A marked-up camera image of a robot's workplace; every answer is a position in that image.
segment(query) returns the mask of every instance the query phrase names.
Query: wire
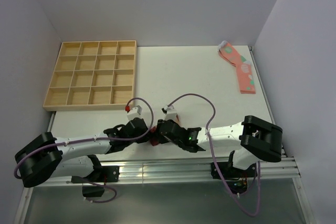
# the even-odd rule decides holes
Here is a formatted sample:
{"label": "wire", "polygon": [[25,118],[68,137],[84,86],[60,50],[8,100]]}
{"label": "wire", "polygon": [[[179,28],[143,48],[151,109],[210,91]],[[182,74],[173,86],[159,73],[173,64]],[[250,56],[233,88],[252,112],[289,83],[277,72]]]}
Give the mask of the wire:
{"label": "wire", "polygon": [[226,188],[226,190],[228,191],[229,195],[232,197],[232,199],[234,200],[234,202],[238,205],[238,207],[241,209],[241,211],[243,211],[243,213],[245,213],[246,215],[250,216],[250,217],[255,217],[259,214],[259,210],[260,210],[260,161],[258,161],[258,198],[257,198],[257,207],[256,207],[256,211],[254,213],[250,213],[248,212],[238,201],[238,199],[236,198],[236,196],[232,193],[230,187],[228,186],[227,182],[225,181],[225,178],[221,172],[221,169],[219,168],[219,165],[217,163],[217,160],[216,160],[216,156],[215,156],[215,152],[214,152],[214,146],[213,146],[213,143],[212,143],[212,139],[211,139],[211,136],[209,134],[209,125],[211,123],[211,121],[213,120],[213,118],[215,117],[216,115],[216,108],[214,106],[214,104],[208,99],[208,98],[205,98],[204,96],[200,95],[200,94],[195,94],[195,93],[187,93],[187,94],[183,94],[181,96],[179,96],[178,98],[176,98],[174,101],[172,101],[170,104],[168,104],[168,106],[171,106],[173,105],[176,101],[178,101],[179,99],[183,98],[183,97],[186,97],[188,95],[192,95],[192,96],[195,96],[195,97],[199,97],[199,98],[202,98],[203,100],[207,101],[212,109],[213,109],[213,114],[212,116],[210,117],[210,119],[208,120],[208,122],[206,123],[205,125],[205,129],[206,129],[206,135],[209,139],[209,145],[210,145],[210,151],[211,151],[211,155],[212,155],[212,158],[213,158],[213,161],[214,161],[214,164],[215,164],[215,167],[218,171],[218,174]]}
{"label": "wire", "polygon": [[[94,141],[94,140],[118,140],[118,141],[135,141],[135,140],[138,140],[144,136],[146,136],[149,131],[151,130],[152,126],[153,126],[153,123],[154,123],[154,112],[153,112],[153,109],[152,107],[150,106],[150,104],[144,100],[143,98],[140,98],[140,97],[135,97],[135,98],[132,98],[131,100],[128,101],[128,103],[126,104],[126,106],[128,106],[130,104],[130,102],[134,101],[134,100],[140,100],[142,102],[144,102],[150,112],[151,112],[151,117],[152,117],[152,120],[151,120],[151,123],[150,123],[150,126],[148,127],[147,131],[145,133],[143,133],[142,135],[140,136],[137,136],[137,137],[133,137],[133,138],[120,138],[120,137],[98,137],[97,139],[94,139],[94,138],[86,138],[86,139],[80,139],[80,140],[75,140],[75,141],[71,141],[69,142],[68,144],[79,144],[79,143],[84,143],[84,142],[91,142],[91,141]],[[29,154],[27,154],[26,156],[24,156],[18,163],[17,165],[15,166],[14,168],[14,177],[17,178],[17,179],[22,179],[21,176],[19,176],[17,174],[17,171],[19,170],[19,168],[22,166],[22,164],[30,157],[32,157],[33,155],[35,155],[36,153],[39,153],[45,149],[49,149],[49,148],[52,148],[52,147],[57,147],[57,146],[66,146],[67,143],[66,142],[61,142],[61,143],[54,143],[54,144],[48,144],[48,145],[45,145],[45,146],[42,146],[32,152],[30,152]],[[93,202],[93,203],[106,203],[106,202],[110,202],[112,200],[115,199],[115,197],[117,196],[117,191],[112,188],[112,187],[109,187],[109,186],[106,186],[106,185],[100,185],[100,184],[96,184],[94,182],[90,182],[88,181],[87,179],[84,179],[82,177],[78,177],[80,178],[82,181],[86,182],[86,183],[89,183],[89,184],[92,184],[92,185],[95,185],[95,186],[99,186],[99,187],[103,187],[103,188],[106,188],[106,189],[109,189],[109,190],[112,190],[114,191],[115,195],[111,198],[111,199],[108,199],[108,200],[102,200],[102,201],[97,201],[97,200],[91,200],[91,199],[88,199],[90,202]]]}

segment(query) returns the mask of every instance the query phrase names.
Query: gray floor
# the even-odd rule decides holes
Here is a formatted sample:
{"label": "gray floor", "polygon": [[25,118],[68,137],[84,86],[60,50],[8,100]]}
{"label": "gray floor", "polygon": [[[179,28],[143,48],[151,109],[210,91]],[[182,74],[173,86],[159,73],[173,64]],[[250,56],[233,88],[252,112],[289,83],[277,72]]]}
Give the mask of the gray floor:
{"label": "gray floor", "polygon": [[[118,197],[107,204],[83,201],[77,186],[35,188],[25,223],[304,223],[291,179],[261,181],[256,218],[238,209],[220,181],[115,188]],[[240,200],[254,211],[256,190]]]}

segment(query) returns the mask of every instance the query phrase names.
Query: metal frame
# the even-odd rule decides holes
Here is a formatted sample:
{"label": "metal frame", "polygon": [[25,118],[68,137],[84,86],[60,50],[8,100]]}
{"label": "metal frame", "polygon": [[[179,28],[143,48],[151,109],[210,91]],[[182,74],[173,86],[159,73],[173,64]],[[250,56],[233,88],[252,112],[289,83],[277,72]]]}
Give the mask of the metal frame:
{"label": "metal frame", "polygon": [[[268,99],[267,99],[267,96],[266,96],[265,88],[264,88],[264,85],[262,84],[262,80],[261,80],[261,77],[260,77],[260,74],[259,74],[259,71],[258,71],[258,68],[257,68],[257,64],[256,64],[256,61],[255,61],[255,58],[254,58],[254,54],[253,54],[254,47],[249,46],[248,48],[250,50],[252,61],[253,61],[253,64],[254,64],[256,72],[257,72],[257,76],[258,76],[258,79],[259,79],[259,82],[260,82],[262,92],[263,92],[264,97],[265,97],[268,112],[271,116],[272,123],[275,124],[275,120],[274,120],[274,117],[273,117],[273,114],[272,114],[272,110],[270,108],[270,105],[269,105],[269,102],[268,102]],[[309,204],[309,201],[308,201],[308,198],[307,198],[307,195],[306,195],[306,191],[303,188],[303,184],[302,184],[302,181],[301,181],[301,175],[297,178],[293,177],[293,183],[294,183],[296,193],[298,195],[298,199],[299,199],[300,206],[301,206],[301,209],[302,209],[302,212],[303,212],[303,216],[305,218],[304,220],[306,221],[307,224],[316,224],[317,222],[315,220],[314,214],[313,214],[311,206]]]}
{"label": "metal frame", "polygon": [[[249,47],[250,54],[260,81],[261,89],[265,97],[267,109],[271,120],[275,123],[270,109],[265,89],[262,84],[259,71],[253,55],[253,48]],[[53,112],[48,131],[51,131],[55,118]],[[217,158],[219,162],[228,161],[228,157]],[[150,183],[181,183],[181,182],[213,182],[211,176],[211,158],[192,158],[160,161],[131,161],[131,162],[104,162],[103,166],[118,165],[120,167],[119,181],[112,184],[150,184]],[[302,186],[300,173],[293,157],[287,157],[282,149],[282,161],[279,163],[261,162],[262,179],[292,178],[299,198],[300,206],[306,223],[315,224],[307,196]],[[58,177],[49,179],[39,187],[48,186],[82,186],[82,184],[72,184],[70,177]],[[25,221],[33,188],[24,188],[22,197],[17,209],[14,223],[22,224]]]}

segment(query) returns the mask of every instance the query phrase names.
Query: white table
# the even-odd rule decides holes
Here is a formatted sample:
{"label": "white table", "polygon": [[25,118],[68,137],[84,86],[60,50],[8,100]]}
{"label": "white table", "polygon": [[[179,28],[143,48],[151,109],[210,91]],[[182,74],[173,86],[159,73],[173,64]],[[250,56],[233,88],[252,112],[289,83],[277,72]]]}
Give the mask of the white table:
{"label": "white table", "polygon": [[[235,46],[252,61],[247,46]],[[146,99],[155,113],[154,123],[163,117],[161,108],[185,93],[198,93],[210,99],[217,110],[211,127],[230,125],[255,115],[271,122],[266,100],[252,66],[256,94],[241,94],[235,68],[217,54],[216,46],[139,47],[135,96]],[[212,114],[205,101],[185,97],[174,104],[183,127],[204,126]],[[143,105],[149,124],[149,111]],[[124,111],[58,111],[52,133],[58,137],[92,135],[117,124],[127,123]],[[216,156],[226,157],[231,148],[217,148]],[[171,143],[151,146],[132,144],[124,151],[99,155],[101,161],[151,161],[211,157],[210,151],[189,153]]]}

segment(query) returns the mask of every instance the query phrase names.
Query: wooden grid box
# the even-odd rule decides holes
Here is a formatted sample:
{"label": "wooden grid box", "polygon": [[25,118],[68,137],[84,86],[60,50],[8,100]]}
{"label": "wooden grid box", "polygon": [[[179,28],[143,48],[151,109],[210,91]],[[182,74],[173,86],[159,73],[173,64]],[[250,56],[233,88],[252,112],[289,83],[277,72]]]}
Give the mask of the wooden grid box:
{"label": "wooden grid box", "polygon": [[124,109],[134,97],[136,41],[62,43],[43,107]]}

